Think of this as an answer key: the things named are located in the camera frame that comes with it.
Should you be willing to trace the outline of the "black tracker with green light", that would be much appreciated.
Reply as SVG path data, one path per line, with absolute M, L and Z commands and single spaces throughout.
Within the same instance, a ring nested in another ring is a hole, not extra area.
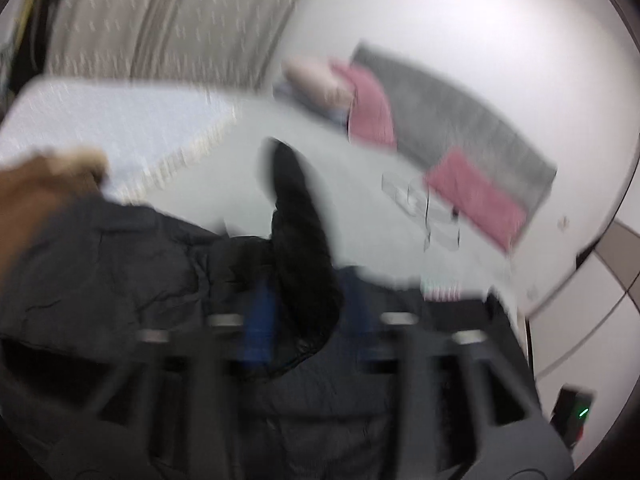
M 569 450 L 582 438 L 593 400 L 594 393 L 590 390 L 571 385 L 560 389 L 551 412 L 550 424 Z

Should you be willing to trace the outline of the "white bed sheet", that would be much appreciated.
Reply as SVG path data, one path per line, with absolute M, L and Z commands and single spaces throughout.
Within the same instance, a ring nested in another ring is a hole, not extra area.
M 337 266 L 356 266 L 383 284 L 426 278 L 458 282 L 463 297 L 495 292 L 510 318 L 518 316 L 508 256 L 428 192 L 421 169 L 281 102 L 239 102 L 221 144 L 145 200 L 211 231 L 266 236 L 270 139 L 299 154 Z

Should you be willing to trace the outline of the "grey padded headboard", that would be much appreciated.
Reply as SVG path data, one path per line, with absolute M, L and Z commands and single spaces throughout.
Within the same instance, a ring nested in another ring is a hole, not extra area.
M 556 167 L 501 116 L 449 81 L 358 44 L 352 62 L 372 73 L 392 112 L 398 151 L 431 169 L 460 148 L 533 217 L 548 197 Z

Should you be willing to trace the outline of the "beige pillow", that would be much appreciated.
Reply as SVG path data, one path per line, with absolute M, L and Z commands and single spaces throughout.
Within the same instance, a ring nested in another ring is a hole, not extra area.
M 314 105 L 328 110 L 349 110 L 354 100 L 352 86 L 316 58 L 288 58 L 282 62 L 283 76 Z

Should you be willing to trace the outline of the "patterned knit blanket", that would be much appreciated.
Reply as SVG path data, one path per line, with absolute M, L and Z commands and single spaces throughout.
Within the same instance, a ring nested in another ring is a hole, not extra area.
M 462 288 L 458 282 L 434 281 L 422 278 L 420 289 L 422 296 L 427 301 L 453 302 L 462 298 Z

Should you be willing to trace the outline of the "pink pillow far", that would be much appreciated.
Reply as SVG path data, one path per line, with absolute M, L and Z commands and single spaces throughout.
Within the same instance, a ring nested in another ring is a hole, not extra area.
M 332 72 L 352 86 L 348 115 L 350 142 L 397 150 L 393 114 L 382 84 L 370 70 L 358 64 L 331 61 Z

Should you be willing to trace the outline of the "white quilted bedspread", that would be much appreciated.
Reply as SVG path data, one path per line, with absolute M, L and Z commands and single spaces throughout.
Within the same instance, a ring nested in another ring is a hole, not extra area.
M 235 100 L 209 89 L 38 78 L 1 125 L 1 162 L 38 152 L 104 151 L 107 196 L 141 202 L 213 151 L 236 118 Z

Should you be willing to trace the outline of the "wardrobe with grey panels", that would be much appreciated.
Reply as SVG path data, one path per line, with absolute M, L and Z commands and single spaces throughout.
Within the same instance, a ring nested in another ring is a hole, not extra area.
M 639 235 L 611 223 L 529 327 L 544 411 L 552 411 L 565 386 L 594 395 L 573 451 L 580 466 L 611 430 L 638 382 Z

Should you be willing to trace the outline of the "black quilted puffer jacket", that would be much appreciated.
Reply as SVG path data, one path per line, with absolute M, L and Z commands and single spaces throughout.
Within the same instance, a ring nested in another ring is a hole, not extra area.
M 427 301 L 360 278 L 395 350 L 359 365 L 344 271 L 295 152 L 269 144 L 266 238 L 202 229 L 101 190 L 100 152 L 1 173 L 1 440 L 28 478 L 461 476 L 491 429 L 539 411 L 495 296 Z M 242 362 L 260 282 L 273 358 Z

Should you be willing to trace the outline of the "pink pillow near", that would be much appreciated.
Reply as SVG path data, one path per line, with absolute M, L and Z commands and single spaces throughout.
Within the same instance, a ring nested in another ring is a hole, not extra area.
M 424 174 L 423 184 L 450 203 L 503 252 L 510 252 L 527 219 L 526 211 L 461 150 L 449 150 Z

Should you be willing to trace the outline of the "pink pillow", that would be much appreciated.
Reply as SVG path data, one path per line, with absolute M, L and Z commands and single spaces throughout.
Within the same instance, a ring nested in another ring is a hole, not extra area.
M 423 184 L 450 203 L 503 252 L 510 252 L 527 219 L 526 211 L 461 150 L 449 150 L 424 174 Z
M 348 115 L 350 142 L 397 150 L 393 114 L 382 84 L 370 70 L 358 64 L 331 61 L 332 72 L 352 86 Z

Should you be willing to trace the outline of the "wall socket near headboard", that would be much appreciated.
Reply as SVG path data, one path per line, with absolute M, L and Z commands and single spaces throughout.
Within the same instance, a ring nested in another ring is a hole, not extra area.
M 563 216 L 559 221 L 558 221 L 558 229 L 562 232 L 566 231 L 568 229 L 568 227 L 570 226 L 570 219 L 567 218 L 567 216 Z

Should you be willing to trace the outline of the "grey star curtain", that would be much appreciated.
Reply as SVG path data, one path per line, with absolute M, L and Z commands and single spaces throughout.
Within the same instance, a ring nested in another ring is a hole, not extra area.
M 61 0 L 46 73 L 255 91 L 298 0 Z

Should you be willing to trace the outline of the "lavender grey pillow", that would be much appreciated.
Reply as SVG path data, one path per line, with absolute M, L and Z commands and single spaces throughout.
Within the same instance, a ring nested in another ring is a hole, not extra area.
M 347 127 L 349 115 L 348 110 L 318 105 L 314 101 L 311 101 L 308 96 L 305 96 L 303 92 L 297 90 L 292 86 L 292 84 L 289 84 L 286 81 L 277 82 L 272 87 L 272 93 L 277 99 L 291 101 L 292 103 L 303 107 L 303 109 L 309 113 L 320 116 L 329 122 L 333 122 L 335 125 Z

